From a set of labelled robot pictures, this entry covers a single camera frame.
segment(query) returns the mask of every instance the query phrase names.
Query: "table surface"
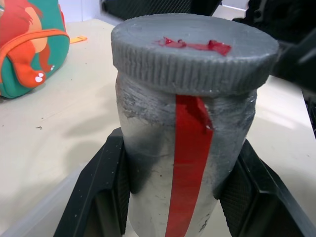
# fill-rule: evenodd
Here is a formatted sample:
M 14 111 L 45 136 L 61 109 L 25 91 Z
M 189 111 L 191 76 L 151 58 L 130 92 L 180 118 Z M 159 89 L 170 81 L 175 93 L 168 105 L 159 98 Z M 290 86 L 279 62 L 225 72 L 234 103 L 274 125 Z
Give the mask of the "table surface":
M 217 15 L 232 18 L 221 11 Z M 0 234 L 88 162 L 119 127 L 112 28 L 95 19 L 68 24 L 71 37 L 88 40 L 71 45 L 64 66 L 44 85 L 0 99 Z M 248 140 L 316 224 L 316 141 L 301 90 L 270 77 L 258 89 L 256 111 Z M 220 205 L 209 231 L 230 236 Z

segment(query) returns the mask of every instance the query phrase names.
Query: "jar body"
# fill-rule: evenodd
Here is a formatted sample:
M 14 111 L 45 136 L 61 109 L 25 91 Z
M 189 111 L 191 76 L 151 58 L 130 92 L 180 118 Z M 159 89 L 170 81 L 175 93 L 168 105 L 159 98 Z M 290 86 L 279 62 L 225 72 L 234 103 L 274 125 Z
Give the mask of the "jar body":
M 165 237 L 173 179 L 176 95 L 149 88 L 125 74 L 118 75 L 116 91 L 129 162 L 130 222 L 139 237 Z M 214 136 L 185 237 L 201 236 L 206 226 L 253 121 L 256 91 L 202 100 Z

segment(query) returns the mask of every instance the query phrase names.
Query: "gray jar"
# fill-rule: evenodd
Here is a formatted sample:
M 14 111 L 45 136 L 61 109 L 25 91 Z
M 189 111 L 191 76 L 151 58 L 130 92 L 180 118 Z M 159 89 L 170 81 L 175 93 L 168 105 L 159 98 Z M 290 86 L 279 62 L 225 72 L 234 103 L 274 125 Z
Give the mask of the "gray jar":
M 163 37 L 201 44 L 216 40 L 232 50 L 225 57 L 214 51 L 170 48 L 157 43 Z M 256 89 L 269 75 L 278 43 L 255 28 L 220 18 L 161 14 L 116 26 L 112 50 L 129 161 L 132 227 L 139 237 L 199 237 L 251 126 Z M 189 204 L 179 209 L 178 221 L 170 217 L 177 177 L 176 95 L 198 96 L 214 132 L 189 221 L 181 219 Z M 181 190 L 178 197 L 190 203 L 189 192 Z

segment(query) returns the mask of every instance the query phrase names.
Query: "jar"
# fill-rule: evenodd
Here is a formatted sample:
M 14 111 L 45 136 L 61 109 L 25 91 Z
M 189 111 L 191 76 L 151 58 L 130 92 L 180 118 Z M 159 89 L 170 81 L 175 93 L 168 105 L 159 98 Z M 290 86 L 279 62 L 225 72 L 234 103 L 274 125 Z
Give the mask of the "jar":
M 210 40 L 231 51 L 190 47 Z M 251 126 L 256 90 L 278 43 L 220 18 L 160 14 L 116 26 L 112 50 L 132 227 L 139 237 L 199 237 Z

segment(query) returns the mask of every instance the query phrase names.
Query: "orange tag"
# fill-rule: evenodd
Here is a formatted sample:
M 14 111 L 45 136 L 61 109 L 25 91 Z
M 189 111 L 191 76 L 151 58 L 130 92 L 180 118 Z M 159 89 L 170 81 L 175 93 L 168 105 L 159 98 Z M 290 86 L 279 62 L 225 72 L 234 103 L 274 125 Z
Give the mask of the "orange tag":
M 76 38 L 71 38 L 70 39 L 70 43 L 78 43 L 78 42 L 81 42 L 81 41 L 86 41 L 88 38 L 85 37 L 85 36 L 78 36 Z

